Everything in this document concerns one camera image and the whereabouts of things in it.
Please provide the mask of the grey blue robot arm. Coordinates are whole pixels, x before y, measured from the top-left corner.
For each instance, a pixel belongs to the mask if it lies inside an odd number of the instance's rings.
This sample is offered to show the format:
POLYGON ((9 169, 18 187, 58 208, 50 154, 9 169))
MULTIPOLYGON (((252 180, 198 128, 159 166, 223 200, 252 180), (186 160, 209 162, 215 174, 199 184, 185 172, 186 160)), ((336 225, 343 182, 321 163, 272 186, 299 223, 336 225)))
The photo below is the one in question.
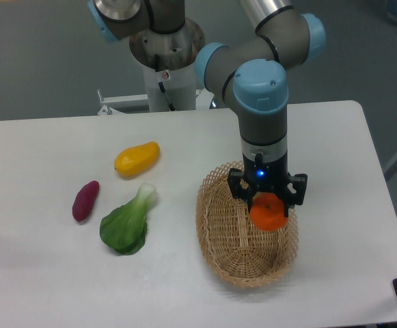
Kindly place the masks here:
POLYGON ((257 193, 272 193, 287 214, 302 205, 307 176, 288 172, 286 70, 324 51, 325 28, 290 1, 241 5, 255 36, 232 48, 206 43, 201 28, 186 17, 184 1, 87 4, 107 41, 128 39, 143 68, 151 111, 194 109, 202 85, 236 114, 244 168, 228 174, 232 196, 251 206, 257 193))

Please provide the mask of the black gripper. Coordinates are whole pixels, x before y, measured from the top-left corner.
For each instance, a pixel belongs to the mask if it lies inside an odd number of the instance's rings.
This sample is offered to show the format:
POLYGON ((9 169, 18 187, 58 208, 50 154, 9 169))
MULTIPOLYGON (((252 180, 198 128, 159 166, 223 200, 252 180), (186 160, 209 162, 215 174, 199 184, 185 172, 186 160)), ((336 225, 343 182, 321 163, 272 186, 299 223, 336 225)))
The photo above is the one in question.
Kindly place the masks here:
POLYGON ((280 159, 257 167, 254 161, 243 156, 244 171, 230 168, 228 186, 234 199, 242 200, 250 213, 254 196, 259 192, 274 193, 284 204, 284 216, 289 210, 301 206, 307 189, 307 174, 288 173, 288 154, 280 159))

